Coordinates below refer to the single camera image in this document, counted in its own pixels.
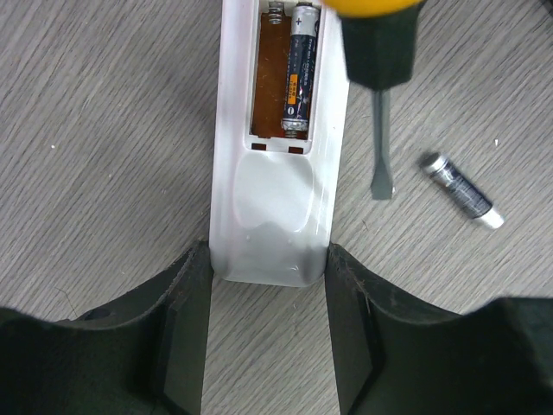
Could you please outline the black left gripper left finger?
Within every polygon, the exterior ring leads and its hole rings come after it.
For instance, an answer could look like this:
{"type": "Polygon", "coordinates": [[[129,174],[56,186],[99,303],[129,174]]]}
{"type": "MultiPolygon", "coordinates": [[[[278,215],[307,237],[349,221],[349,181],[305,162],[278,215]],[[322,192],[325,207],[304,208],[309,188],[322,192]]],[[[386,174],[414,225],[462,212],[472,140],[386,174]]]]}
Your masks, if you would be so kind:
{"type": "Polygon", "coordinates": [[[74,320],[2,309],[2,413],[199,413],[212,281],[209,249],[199,241],[74,320]]]}

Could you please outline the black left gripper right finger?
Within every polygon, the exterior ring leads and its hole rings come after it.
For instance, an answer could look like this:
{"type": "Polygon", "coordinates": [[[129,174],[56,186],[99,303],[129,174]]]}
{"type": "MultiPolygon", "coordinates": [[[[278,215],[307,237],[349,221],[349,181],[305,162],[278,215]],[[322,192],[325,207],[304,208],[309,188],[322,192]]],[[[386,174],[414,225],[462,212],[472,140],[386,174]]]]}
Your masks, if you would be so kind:
{"type": "Polygon", "coordinates": [[[342,413],[551,413],[550,299],[502,297],[455,314],[336,244],[325,291],[342,413]]]}

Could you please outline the long white remote control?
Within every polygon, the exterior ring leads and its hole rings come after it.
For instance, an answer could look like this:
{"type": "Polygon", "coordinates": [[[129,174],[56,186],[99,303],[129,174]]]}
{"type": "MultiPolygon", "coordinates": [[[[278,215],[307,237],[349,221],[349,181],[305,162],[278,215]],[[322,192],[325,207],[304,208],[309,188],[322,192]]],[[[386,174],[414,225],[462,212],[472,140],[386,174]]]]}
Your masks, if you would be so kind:
{"type": "Polygon", "coordinates": [[[286,72],[267,42],[289,45],[265,1],[222,4],[209,229],[211,264],[228,281],[305,287],[326,264],[349,83],[336,13],[321,7],[313,110],[305,138],[253,132],[260,70],[286,72]]]}

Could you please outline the orange handle screwdriver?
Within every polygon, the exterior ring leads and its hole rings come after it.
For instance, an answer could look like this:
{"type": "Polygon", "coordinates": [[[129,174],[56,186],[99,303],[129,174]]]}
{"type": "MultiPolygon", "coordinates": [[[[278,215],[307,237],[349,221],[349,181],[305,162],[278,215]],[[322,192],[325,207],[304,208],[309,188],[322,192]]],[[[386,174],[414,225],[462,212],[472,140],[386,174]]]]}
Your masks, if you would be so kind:
{"type": "Polygon", "coordinates": [[[341,21],[348,79],[372,92],[372,198],[393,196],[390,162],[391,89],[412,78],[419,13],[417,0],[325,1],[341,21]]]}

